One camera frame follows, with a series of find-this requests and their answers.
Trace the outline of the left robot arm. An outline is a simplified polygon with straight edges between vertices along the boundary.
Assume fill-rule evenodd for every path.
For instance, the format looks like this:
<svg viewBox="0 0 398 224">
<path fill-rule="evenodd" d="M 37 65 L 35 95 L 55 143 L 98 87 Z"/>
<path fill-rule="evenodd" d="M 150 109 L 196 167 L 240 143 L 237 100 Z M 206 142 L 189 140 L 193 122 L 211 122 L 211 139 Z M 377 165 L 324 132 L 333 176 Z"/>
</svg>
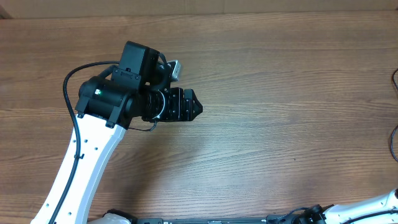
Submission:
<svg viewBox="0 0 398 224">
<path fill-rule="evenodd" d="M 171 87 L 181 64 L 161 52 L 127 42 L 121 59 L 84 82 L 68 106 L 71 140 L 53 186 L 34 223 L 86 223 L 98 184 L 117 145 L 140 117 L 159 122 L 192 121 L 203 107 L 191 89 Z"/>
</svg>

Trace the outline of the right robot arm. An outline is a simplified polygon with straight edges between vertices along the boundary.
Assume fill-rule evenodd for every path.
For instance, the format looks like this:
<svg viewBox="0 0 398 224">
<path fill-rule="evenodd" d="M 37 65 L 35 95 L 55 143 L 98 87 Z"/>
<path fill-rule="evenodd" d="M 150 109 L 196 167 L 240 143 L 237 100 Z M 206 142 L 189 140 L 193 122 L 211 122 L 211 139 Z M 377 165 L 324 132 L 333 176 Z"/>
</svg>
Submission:
<svg viewBox="0 0 398 224">
<path fill-rule="evenodd" d="M 294 223 L 389 224 L 397 223 L 397 189 L 349 205 L 332 205 L 319 212 L 303 213 Z"/>
</svg>

